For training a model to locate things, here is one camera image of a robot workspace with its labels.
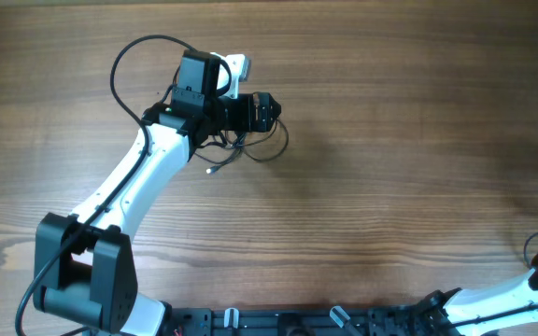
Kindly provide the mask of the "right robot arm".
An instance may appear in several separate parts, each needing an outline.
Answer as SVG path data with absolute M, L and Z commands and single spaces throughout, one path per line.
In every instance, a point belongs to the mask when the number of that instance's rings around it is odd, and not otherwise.
M 416 335 L 485 335 L 538 323 L 538 253 L 526 273 L 493 287 L 436 291 L 412 316 Z

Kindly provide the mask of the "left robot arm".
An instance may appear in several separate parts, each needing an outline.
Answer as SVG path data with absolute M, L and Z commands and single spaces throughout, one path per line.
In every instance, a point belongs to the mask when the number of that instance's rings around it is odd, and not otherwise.
M 171 306 L 141 294 L 132 242 L 170 179 L 205 147 L 241 155 L 250 133 L 272 135 L 280 104 L 243 93 L 249 58 L 188 49 L 163 98 L 138 119 L 128 153 L 67 216 L 47 214 L 35 233 L 35 275 L 23 304 L 107 335 L 160 335 Z

